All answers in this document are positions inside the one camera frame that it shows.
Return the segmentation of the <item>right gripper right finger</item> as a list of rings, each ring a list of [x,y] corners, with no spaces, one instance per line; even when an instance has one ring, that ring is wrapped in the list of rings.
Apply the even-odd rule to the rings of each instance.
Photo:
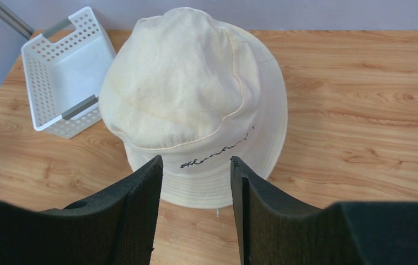
[[[418,202],[307,204],[231,159],[241,264],[418,264]]]

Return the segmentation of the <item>beige bucket hat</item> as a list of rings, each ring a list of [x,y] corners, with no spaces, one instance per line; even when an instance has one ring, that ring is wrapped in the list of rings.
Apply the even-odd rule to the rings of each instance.
[[[161,156],[160,197],[189,208],[232,204],[233,156],[268,178],[287,134],[287,89],[271,51],[190,7],[136,22],[105,75],[99,110],[131,168]]]

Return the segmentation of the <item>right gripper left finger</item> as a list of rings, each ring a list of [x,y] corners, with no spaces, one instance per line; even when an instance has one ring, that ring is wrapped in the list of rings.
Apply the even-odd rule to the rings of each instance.
[[[0,201],[0,264],[149,264],[162,179],[156,156],[63,209]]]

